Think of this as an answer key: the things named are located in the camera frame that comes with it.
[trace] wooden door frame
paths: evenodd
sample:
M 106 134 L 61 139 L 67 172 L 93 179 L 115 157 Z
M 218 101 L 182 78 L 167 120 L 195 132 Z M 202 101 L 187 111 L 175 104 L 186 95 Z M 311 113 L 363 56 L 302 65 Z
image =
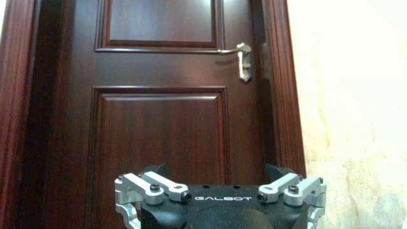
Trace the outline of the wooden door frame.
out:
M 7 0 L 0 47 L 0 229 L 13 228 L 31 78 L 37 0 Z
M 41 0 L 8 0 L 0 76 L 0 229 L 13 228 Z M 266 161 L 306 174 L 299 101 L 286 0 L 263 0 L 271 53 L 274 152 Z

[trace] screw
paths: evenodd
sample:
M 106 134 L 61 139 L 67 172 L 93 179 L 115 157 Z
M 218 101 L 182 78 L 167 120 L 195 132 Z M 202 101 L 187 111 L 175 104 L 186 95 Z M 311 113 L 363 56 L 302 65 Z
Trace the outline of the screw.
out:
M 258 194 L 258 201 L 260 203 L 264 203 L 267 201 L 267 196 L 263 194 L 263 193 L 259 193 Z
M 180 201 L 183 201 L 184 203 L 187 203 L 192 198 L 192 194 L 190 192 L 183 192 L 180 194 Z
M 288 186 L 288 192 L 298 194 L 299 193 L 299 187 L 296 185 Z
M 151 190 L 152 192 L 160 191 L 160 186 L 159 186 L 159 184 L 151 184 L 150 190 Z

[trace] dark brown door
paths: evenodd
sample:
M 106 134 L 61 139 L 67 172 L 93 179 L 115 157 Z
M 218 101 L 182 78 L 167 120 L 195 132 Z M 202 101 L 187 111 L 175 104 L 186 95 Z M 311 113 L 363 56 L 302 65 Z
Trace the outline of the dark brown door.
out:
M 180 183 L 264 183 L 259 54 L 247 83 L 214 54 L 259 46 L 251 1 L 63 5 L 45 227 L 122 228 L 114 179 L 163 162 Z

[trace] silver door handle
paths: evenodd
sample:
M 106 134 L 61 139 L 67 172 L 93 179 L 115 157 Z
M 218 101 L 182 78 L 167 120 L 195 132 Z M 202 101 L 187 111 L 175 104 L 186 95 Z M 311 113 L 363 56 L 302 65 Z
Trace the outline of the silver door handle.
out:
M 239 78 L 247 82 L 251 77 L 251 63 L 250 63 L 250 52 L 252 51 L 252 48 L 246 43 L 240 43 L 236 45 L 236 48 L 232 50 L 218 50 L 216 54 L 219 55 L 230 55 L 234 53 L 238 53 L 239 58 Z

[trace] wall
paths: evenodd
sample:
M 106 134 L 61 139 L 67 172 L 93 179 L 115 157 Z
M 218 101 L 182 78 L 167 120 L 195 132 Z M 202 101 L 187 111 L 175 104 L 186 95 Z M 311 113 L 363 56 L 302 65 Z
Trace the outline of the wall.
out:
M 407 229 L 407 1 L 288 0 L 319 228 Z
M 0 38 L 1 38 L 1 32 L 3 32 L 3 21 L 4 21 L 4 13 L 5 13 L 5 2 L 7 0 L 0 0 Z

